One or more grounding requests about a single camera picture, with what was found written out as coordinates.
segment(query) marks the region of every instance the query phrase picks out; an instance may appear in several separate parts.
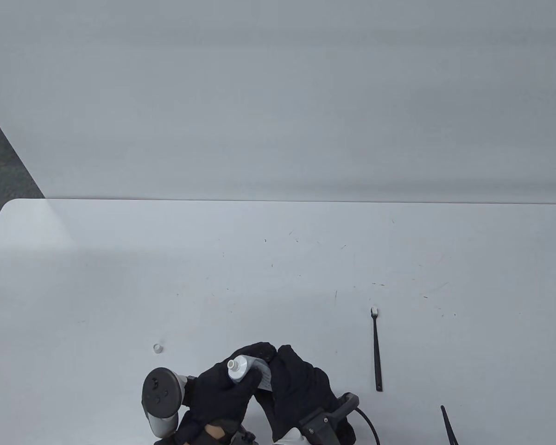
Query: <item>round black disc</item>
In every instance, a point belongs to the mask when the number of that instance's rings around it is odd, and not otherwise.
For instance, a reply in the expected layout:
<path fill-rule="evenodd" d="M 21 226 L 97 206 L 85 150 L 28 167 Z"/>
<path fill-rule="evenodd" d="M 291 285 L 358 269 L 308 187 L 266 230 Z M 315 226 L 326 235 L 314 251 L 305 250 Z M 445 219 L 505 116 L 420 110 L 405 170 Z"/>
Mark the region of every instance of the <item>round black disc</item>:
<path fill-rule="evenodd" d="M 174 373 L 167 368 L 153 369 L 142 385 L 145 409 L 159 419 L 173 416 L 181 406 L 181 387 Z"/>

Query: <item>toothbrush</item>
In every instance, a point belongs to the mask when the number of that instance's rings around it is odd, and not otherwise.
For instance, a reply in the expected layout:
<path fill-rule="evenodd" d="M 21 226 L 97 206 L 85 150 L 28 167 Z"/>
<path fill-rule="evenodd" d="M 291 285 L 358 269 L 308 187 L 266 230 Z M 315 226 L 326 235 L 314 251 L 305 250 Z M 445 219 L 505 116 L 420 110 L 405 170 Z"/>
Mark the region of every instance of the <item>toothbrush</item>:
<path fill-rule="evenodd" d="M 378 392 L 383 392 L 383 382 L 381 380 L 381 358 L 379 355 L 379 337 L 377 336 L 377 316 L 379 311 L 375 306 L 371 307 L 371 317 L 373 318 L 373 350 L 375 354 L 375 386 Z"/>

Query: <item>black glove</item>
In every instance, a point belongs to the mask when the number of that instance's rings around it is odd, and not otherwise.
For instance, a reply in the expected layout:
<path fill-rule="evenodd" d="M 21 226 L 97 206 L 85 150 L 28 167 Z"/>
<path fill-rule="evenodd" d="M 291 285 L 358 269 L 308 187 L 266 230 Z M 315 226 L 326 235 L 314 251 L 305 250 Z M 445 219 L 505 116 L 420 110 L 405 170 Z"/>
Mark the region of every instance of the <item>black glove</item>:
<path fill-rule="evenodd" d="M 269 362 L 276 355 L 276 348 L 269 343 L 255 343 L 236 350 L 227 359 L 201 373 L 193 385 L 190 409 L 183 416 L 179 428 L 173 436 L 156 442 L 156 445 L 189 443 L 200 435 L 207 424 L 218 424 L 225 430 L 225 438 L 231 438 L 242 423 L 249 400 L 261 382 L 261 373 L 257 369 L 250 370 L 236 384 L 229 378 L 227 362 L 241 354 Z"/>
<path fill-rule="evenodd" d="M 299 427 L 299 422 L 317 408 L 333 413 L 340 407 L 326 373 L 303 362 L 290 345 L 280 347 L 269 365 L 272 392 L 258 390 L 255 399 L 270 422 L 274 441 Z M 346 419 L 338 424 L 335 434 L 341 445 L 356 442 L 354 429 Z"/>

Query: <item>black toothbrush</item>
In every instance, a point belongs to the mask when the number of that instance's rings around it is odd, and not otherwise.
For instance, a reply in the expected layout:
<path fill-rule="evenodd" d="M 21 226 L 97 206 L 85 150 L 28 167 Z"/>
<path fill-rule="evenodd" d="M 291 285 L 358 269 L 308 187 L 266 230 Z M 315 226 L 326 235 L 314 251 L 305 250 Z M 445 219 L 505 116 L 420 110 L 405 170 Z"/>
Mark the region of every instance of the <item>black toothbrush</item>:
<path fill-rule="evenodd" d="M 371 307 L 373 318 L 373 352 L 375 356 L 375 386 L 378 392 L 383 392 L 383 381 L 381 379 L 381 357 L 379 354 L 379 337 L 377 335 L 377 316 L 379 311 L 375 306 Z"/>
<path fill-rule="evenodd" d="M 443 405 L 441 405 L 441 411 L 443 412 L 443 421 L 445 422 L 445 430 L 447 430 L 447 437 L 449 438 L 450 445 L 459 445 L 455 434 L 453 433 L 453 428 L 451 428 L 451 422 L 449 422 L 449 417 L 447 416 L 447 410 Z"/>

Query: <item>white table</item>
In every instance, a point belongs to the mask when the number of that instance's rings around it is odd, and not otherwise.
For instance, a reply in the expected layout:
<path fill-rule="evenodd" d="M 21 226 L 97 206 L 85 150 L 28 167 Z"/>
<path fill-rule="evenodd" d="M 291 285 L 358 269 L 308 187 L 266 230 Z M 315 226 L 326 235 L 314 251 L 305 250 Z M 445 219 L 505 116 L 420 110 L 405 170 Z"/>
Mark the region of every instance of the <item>white table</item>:
<path fill-rule="evenodd" d="M 462 445 L 556 443 L 556 205 L 17 200 L 0 214 L 0 443 L 151 443 L 150 369 L 195 375 L 262 340 L 358 394 L 384 444 L 446 443 L 441 404 Z M 268 443 L 255 402 L 245 424 Z"/>

